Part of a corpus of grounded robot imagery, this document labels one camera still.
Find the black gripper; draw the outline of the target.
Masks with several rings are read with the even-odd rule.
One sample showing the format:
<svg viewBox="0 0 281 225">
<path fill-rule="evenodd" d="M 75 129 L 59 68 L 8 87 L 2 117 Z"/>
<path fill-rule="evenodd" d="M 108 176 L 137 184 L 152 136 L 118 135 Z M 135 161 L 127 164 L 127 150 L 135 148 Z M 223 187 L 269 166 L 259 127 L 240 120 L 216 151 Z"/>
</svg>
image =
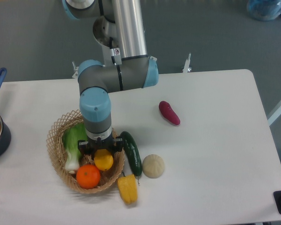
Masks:
<svg viewBox="0 0 281 225">
<path fill-rule="evenodd" d="M 90 156 L 93 159 L 93 156 L 98 150 L 108 150 L 112 157 L 115 156 L 117 152 L 123 150 L 123 138 L 121 136 L 108 137 L 104 140 L 100 138 L 92 140 L 88 137 L 88 141 L 78 140 L 78 150 L 83 156 Z"/>
</svg>

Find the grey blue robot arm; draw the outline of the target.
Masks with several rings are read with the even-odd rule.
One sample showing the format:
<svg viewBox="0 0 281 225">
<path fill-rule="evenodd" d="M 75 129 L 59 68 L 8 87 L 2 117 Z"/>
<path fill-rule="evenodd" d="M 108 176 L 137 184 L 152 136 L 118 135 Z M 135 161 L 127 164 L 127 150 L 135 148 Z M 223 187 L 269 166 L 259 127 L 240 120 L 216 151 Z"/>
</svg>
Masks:
<svg viewBox="0 0 281 225">
<path fill-rule="evenodd" d="M 101 45 L 104 61 L 86 60 L 77 68 L 80 111 L 87 139 L 78 141 L 83 155 L 97 150 L 122 150 L 123 140 L 113 137 L 112 92 L 155 86 L 159 73 L 154 57 L 148 56 L 138 0 L 65 0 L 72 19 L 95 17 L 93 35 Z"/>
</svg>

